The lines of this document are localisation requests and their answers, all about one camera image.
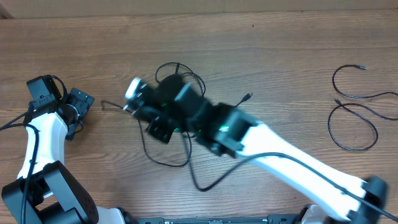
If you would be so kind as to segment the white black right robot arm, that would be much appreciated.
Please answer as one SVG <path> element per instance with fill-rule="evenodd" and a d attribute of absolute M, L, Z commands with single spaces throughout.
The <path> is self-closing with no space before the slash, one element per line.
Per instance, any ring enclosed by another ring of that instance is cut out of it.
<path fill-rule="evenodd" d="M 177 74 L 157 87 L 141 79 L 130 83 L 126 109 L 148 123 L 148 133 L 169 142 L 175 131 L 193 133 L 212 153 L 228 154 L 240 164 L 258 166 L 313 201 L 329 219 L 341 223 L 376 223 L 385 214 L 386 183 L 340 172 L 278 136 L 243 110 L 213 105 Z"/>

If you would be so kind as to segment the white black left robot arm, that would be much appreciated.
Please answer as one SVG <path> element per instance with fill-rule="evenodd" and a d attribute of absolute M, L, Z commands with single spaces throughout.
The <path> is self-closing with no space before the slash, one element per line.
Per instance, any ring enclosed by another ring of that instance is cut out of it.
<path fill-rule="evenodd" d="M 18 223 L 135 223 L 125 209 L 96 206 L 90 194 L 65 167 L 65 141 L 71 141 L 94 98 L 76 88 L 58 89 L 55 75 L 29 80 L 33 100 L 28 110 L 5 124 L 22 126 L 27 149 L 17 179 L 1 197 Z"/>

